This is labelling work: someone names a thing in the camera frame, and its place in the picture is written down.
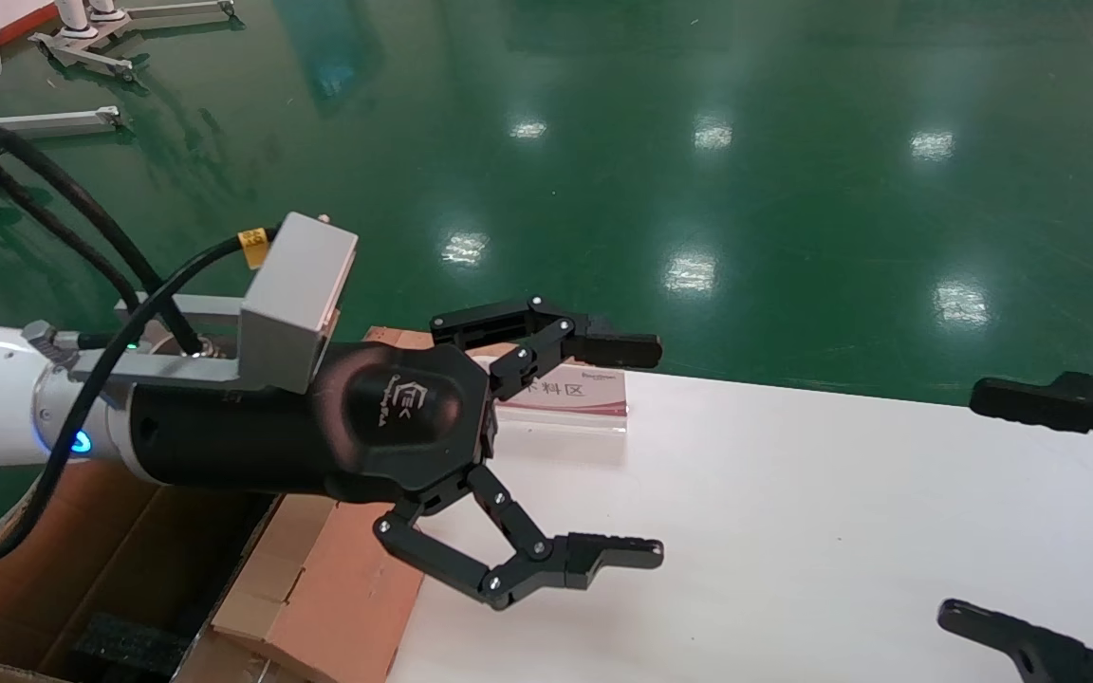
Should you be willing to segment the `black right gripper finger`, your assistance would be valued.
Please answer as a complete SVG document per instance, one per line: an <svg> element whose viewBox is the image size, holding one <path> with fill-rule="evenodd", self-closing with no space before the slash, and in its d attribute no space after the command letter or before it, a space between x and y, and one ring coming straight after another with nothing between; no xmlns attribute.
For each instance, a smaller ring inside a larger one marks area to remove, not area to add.
<svg viewBox="0 0 1093 683"><path fill-rule="evenodd" d="M937 625L1006 655L1024 682L1093 682L1093 649L1063 633L964 600L941 602Z"/></svg>
<svg viewBox="0 0 1093 683"><path fill-rule="evenodd" d="M1065 372L1049 385L982 378L973 388L971 411L1051 431L1093 432L1093 375Z"/></svg>

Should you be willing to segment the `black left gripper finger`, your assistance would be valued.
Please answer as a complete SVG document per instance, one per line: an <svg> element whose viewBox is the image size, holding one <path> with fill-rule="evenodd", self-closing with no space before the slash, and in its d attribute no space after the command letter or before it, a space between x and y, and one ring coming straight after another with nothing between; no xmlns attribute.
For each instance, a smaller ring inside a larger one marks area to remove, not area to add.
<svg viewBox="0 0 1093 683"><path fill-rule="evenodd" d="M660 338L621 333L586 314L564 311L541 297L481 305L431 321L434 345L465 351L495 344L513 349L491 363L494 399L512 399L567 360L603 368L653 369L663 355Z"/></svg>
<svg viewBox="0 0 1093 683"><path fill-rule="evenodd" d="M467 496L485 511L513 550L512 557L498 566L489 567L418 528L420 516ZM497 611L543 588L585 591L606 567L653 570L665 561L663 541L655 539L599 533L550 539L485 464L451 476L442 493L428 501L404 497L396 502L374 525L374 533L391 557Z"/></svg>

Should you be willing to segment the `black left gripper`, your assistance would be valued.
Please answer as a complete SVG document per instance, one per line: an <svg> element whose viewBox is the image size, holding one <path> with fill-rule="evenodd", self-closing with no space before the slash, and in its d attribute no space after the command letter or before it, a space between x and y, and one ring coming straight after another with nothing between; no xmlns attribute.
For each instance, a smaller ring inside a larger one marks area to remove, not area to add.
<svg viewBox="0 0 1093 683"><path fill-rule="evenodd" d="M131 445L157 483L444 501L491 441L487 373L451 345L334 344L298 395L136 386Z"/></svg>

